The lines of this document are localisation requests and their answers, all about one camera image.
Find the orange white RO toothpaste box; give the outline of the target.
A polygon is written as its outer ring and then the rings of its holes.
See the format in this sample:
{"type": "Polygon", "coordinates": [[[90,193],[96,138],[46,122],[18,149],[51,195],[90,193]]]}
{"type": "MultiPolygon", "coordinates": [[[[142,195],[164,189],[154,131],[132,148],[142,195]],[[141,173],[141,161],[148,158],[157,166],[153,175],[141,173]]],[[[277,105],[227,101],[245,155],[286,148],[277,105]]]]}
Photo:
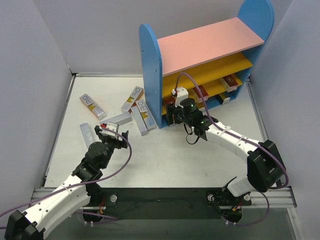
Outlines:
{"type": "Polygon", "coordinates": [[[142,87],[136,86],[131,92],[131,94],[129,95],[128,99],[122,105],[121,112],[122,113],[129,112],[131,110],[131,107],[133,107],[136,104],[136,101],[138,101],[143,94],[144,94],[144,89],[142,87]]]}

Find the silver RO box table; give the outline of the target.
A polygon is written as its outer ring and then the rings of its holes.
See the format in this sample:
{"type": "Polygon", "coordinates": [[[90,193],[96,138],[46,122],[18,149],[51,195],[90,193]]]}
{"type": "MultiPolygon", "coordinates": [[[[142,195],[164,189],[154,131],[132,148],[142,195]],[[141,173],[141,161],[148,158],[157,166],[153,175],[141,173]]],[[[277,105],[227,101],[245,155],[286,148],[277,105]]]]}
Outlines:
{"type": "Polygon", "coordinates": [[[231,99],[229,96],[227,96],[227,95],[224,94],[224,93],[218,94],[216,98],[217,98],[217,100],[219,101],[219,103],[220,103],[221,105],[227,104],[227,103],[230,101],[230,99],[231,99]]]}

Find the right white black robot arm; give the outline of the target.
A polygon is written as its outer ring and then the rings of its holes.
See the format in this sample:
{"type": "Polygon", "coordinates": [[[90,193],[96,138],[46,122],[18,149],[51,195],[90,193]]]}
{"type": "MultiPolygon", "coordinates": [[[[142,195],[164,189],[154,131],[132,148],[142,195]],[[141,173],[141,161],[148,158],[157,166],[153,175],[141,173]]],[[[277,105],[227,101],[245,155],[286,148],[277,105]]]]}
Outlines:
{"type": "Polygon", "coordinates": [[[182,100],[178,106],[173,102],[167,103],[165,108],[168,125],[183,124],[198,139],[220,145],[246,164],[244,176],[232,178],[222,190],[221,197],[225,203],[233,204],[252,191],[265,193],[275,189],[274,184],[281,177],[285,178],[284,185],[288,185],[288,174],[274,142],[257,141],[241,135],[200,111],[193,98],[182,100]]]}

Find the plain silver box diagonal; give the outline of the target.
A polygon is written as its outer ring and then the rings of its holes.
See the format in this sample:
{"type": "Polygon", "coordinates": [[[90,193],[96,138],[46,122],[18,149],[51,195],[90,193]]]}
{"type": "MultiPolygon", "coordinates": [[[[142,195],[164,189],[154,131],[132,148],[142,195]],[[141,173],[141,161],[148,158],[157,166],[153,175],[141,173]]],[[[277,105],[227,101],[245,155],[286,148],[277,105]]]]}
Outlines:
{"type": "Polygon", "coordinates": [[[137,106],[133,106],[130,108],[131,112],[132,112],[132,115],[135,119],[135,122],[137,124],[137,127],[139,129],[139,132],[141,134],[141,136],[144,136],[148,133],[148,129],[147,129],[147,126],[142,118],[142,115],[140,113],[140,111],[138,110],[138,107],[137,106]]]}

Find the silver box under left gripper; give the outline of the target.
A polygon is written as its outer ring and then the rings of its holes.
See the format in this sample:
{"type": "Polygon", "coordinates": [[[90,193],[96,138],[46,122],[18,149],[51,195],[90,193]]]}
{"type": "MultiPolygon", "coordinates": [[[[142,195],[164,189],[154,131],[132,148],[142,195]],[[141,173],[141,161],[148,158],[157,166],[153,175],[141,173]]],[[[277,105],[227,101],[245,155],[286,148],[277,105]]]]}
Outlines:
{"type": "Polygon", "coordinates": [[[90,145],[94,142],[94,137],[91,132],[90,126],[87,122],[85,122],[85,123],[80,124],[79,127],[80,127],[80,131],[82,133],[85,145],[87,148],[89,148],[90,145]]]}

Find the plain silver box horizontal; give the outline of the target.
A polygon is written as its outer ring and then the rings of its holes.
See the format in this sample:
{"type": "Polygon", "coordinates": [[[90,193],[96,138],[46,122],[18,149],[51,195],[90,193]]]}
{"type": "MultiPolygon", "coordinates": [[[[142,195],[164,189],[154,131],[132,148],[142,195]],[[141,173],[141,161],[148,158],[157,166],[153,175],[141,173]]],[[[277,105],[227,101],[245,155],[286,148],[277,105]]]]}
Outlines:
{"type": "Polygon", "coordinates": [[[102,128],[107,128],[108,126],[116,127],[116,126],[120,126],[120,125],[126,124],[131,121],[132,121],[131,114],[129,112],[125,112],[125,113],[116,115],[114,117],[102,120],[99,123],[99,126],[102,128]]]}

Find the red 3d toothpaste box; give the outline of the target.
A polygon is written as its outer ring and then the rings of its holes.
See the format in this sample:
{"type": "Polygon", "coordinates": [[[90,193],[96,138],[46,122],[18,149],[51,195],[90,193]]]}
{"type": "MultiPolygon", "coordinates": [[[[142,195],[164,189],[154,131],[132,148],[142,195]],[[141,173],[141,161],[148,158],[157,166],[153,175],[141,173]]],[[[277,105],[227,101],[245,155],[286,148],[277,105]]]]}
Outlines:
{"type": "Polygon", "coordinates": [[[162,99],[162,114],[166,113],[166,105],[175,104],[175,100],[172,95],[162,99]]]}
{"type": "Polygon", "coordinates": [[[235,91],[238,88],[238,83],[232,75],[222,77],[219,82],[227,92],[235,91]]]}
{"type": "Polygon", "coordinates": [[[198,89],[196,87],[193,87],[192,90],[194,92],[195,101],[197,103],[202,103],[203,99],[204,99],[204,101],[208,100],[209,94],[202,85],[199,85],[198,89]]]}

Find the red 3D toothpaste box top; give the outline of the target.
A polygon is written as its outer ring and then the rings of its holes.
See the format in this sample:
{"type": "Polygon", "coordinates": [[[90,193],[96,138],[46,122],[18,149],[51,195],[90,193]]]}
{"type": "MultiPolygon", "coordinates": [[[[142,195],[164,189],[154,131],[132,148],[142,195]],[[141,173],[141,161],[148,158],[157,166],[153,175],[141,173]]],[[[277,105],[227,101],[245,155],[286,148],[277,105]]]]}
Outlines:
{"type": "Polygon", "coordinates": [[[175,100],[172,95],[162,99],[162,114],[166,113],[166,105],[175,104],[175,100]]]}

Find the blue shelf with coloured boards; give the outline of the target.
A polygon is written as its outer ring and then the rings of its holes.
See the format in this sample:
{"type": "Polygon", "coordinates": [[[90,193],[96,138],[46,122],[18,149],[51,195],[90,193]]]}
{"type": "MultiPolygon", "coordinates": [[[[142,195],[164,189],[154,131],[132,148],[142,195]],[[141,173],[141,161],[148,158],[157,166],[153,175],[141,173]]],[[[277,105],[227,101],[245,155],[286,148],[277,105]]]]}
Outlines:
{"type": "Polygon", "coordinates": [[[234,100],[220,79],[233,76],[241,85],[249,76],[275,23],[269,0],[246,0],[234,18],[157,38],[151,26],[139,26],[145,100],[159,128],[168,125],[164,99],[175,87],[201,85],[207,105],[219,105],[218,95],[234,100]]]}

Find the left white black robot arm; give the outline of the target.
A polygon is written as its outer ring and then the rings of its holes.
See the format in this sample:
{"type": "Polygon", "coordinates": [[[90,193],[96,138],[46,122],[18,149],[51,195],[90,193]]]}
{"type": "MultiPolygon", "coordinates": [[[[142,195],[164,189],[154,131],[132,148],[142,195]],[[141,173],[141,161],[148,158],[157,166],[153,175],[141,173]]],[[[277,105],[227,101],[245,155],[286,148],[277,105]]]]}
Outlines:
{"type": "Polygon", "coordinates": [[[99,141],[91,143],[75,170],[53,192],[27,203],[20,211],[9,210],[4,233],[6,240],[44,240],[64,220],[86,205],[95,206],[102,199],[102,170],[116,149],[130,149],[129,133],[118,132],[116,124],[97,125],[94,128],[99,141]]]}

